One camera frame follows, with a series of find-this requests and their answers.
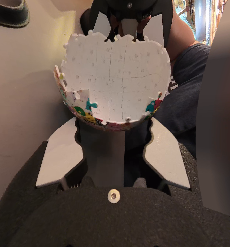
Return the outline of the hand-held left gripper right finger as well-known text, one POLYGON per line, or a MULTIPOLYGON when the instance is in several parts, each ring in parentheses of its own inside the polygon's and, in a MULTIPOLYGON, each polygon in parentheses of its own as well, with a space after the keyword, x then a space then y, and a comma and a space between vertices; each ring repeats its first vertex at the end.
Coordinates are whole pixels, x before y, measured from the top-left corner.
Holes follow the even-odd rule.
POLYGON ((191 188, 177 139, 157 119, 151 118, 151 140, 144 147, 143 159, 162 179, 158 190, 166 184, 181 189, 191 188))

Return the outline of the person's right forearm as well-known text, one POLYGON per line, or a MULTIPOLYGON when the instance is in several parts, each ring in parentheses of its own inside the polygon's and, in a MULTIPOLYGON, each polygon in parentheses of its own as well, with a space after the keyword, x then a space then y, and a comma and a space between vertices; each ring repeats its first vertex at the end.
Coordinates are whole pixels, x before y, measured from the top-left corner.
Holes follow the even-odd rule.
POLYGON ((174 1, 172 1, 173 17, 172 24, 169 33, 169 39, 166 46, 166 50, 169 54, 171 67, 173 67, 178 56, 188 47, 199 44, 196 41, 191 28, 180 19, 175 10, 174 1))

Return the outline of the black ball stand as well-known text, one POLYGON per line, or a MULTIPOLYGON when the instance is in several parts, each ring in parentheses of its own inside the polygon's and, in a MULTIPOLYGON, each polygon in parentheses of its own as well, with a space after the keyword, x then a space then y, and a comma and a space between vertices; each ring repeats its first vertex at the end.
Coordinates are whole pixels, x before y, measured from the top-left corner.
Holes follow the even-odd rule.
POLYGON ((30 13, 25 0, 0 1, 0 26, 22 28, 30 21, 30 13))

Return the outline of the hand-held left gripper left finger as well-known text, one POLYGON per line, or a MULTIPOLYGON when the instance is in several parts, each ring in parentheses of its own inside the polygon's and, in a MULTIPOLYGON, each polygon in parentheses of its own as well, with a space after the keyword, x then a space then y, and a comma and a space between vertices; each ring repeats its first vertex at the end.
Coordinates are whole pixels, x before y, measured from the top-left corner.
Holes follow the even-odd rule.
POLYGON ((81 147, 79 122, 73 117, 48 139, 35 186, 61 184, 63 190, 75 187, 88 171, 81 147))

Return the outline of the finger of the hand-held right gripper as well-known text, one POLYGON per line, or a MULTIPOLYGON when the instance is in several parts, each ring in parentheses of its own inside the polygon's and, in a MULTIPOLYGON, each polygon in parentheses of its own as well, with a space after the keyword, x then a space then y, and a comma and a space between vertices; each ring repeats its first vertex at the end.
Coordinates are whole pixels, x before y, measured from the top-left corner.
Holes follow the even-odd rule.
POLYGON ((93 33, 97 33, 97 32, 103 34, 106 37, 106 40, 110 40, 112 42, 114 41, 115 34, 111 26, 111 23, 108 20, 108 17, 101 12, 98 13, 93 28, 93 33))
POLYGON ((144 40, 147 36, 150 41, 156 41, 164 47, 162 14, 147 17, 138 23, 135 38, 144 40))

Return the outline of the partly built puzzle ball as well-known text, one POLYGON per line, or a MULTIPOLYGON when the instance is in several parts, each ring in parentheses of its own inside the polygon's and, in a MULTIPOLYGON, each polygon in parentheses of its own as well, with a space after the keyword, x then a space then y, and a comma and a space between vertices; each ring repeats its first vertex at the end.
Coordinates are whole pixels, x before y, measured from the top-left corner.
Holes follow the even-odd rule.
POLYGON ((151 118, 162 103, 171 75, 166 49, 147 36, 144 41, 100 32, 73 34, 54 77, 63 102, 93 128, 126 131, 151 118))

